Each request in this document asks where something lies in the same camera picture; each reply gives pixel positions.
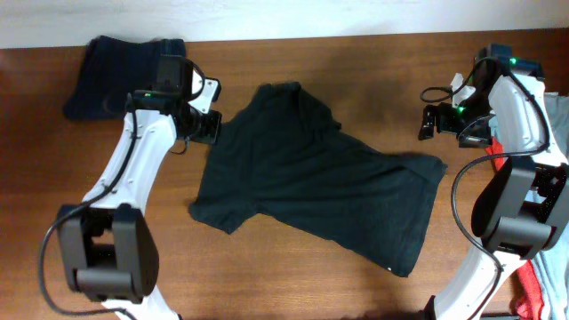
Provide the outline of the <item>black t-shirt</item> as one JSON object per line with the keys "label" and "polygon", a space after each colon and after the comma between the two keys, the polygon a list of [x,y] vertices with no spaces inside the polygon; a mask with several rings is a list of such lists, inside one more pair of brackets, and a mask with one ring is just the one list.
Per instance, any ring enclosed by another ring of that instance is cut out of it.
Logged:
{"label": "black t-shirt", "polygon": [[264,84],[221,128],[190,216],[226,233],[262,213],[395,276],[413,271],[445,164],[384,154],[297,83]]}

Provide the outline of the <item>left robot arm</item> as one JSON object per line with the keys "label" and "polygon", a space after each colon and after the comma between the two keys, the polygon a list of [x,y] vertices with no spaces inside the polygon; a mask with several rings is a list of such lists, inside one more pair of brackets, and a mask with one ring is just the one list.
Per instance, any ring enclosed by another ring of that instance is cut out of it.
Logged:
{"label": "left robot arm", "polygon": [[213,145],[220,82],[193,61],[160,57],[151,82],[128,94],[120,140],[80,204],[61,206],[57,235],[69,289],[121,319],[178,319],[156,282],[159,254],[144,214],[164,157],[177,140]]}

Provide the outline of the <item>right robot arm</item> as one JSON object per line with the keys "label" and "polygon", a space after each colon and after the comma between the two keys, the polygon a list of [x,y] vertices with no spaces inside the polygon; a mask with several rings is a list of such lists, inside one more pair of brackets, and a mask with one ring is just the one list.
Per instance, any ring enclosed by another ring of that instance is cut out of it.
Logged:
{"label": "right robot arm", "polygon": [[568,159],[560,150],[545,106],[541,64],[489,44],[467,76],[458,74],[444,97],[427,99],[419,140],[451,133],[462,148],[489,148],[496,119],[502,151],[479,157],[456,175],[451,195],[477,164],[503,159],[476,200],[471,246],[443,291],[430,297],[425,319],[480,319],[504,281],[539,252],[551,249],[568,224]]}

